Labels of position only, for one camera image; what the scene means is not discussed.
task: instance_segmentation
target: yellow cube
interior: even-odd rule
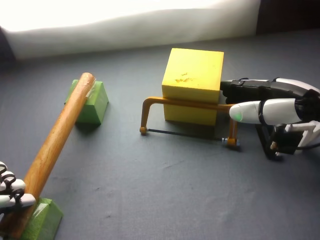
[[[162,81],[164,98],[217,104],[224,53],[173,48]],[[217,111],[164,105],[164,118],[214,126]]]

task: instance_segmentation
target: bright light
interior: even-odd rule
[[[227,0],[8,0],[0,26],[8,32],[80,26],[167,9],[209,8]]]

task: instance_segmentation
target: gray fabric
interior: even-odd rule
[[[0,74],[0,159],[23,178],[82,72],[110,100],[97,129],[75,127],[42,197],[64,212],[56,239],[318,240],[319,150],[266,159],[252,125],[242,152],[217,142],[140,136],[142,102],[161,96],[172,47],[224,52],[223,80],[282,77],[320,88],[320,30],[23,62]],[[216,136],[227,136],[219,116]],[[150,128],[166,123],[151,108]]]

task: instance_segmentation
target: green support block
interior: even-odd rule
[[[53,240],[63,217],[58,206],[40,198],[20,240]]]
[[[68,101],[77,83],[78,80],[73,80],[68,97],[66,98],[64,104],[66,104]],[[103,122],[108,102],[109,100],[103,82],[95,81],[93,89],[91,90],[91,93],[85,102],[76,122],[100,125]]]

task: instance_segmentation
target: white backdrop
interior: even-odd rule
[[[250,36],[260,0],[11,0],[0,26],[17,59]]]

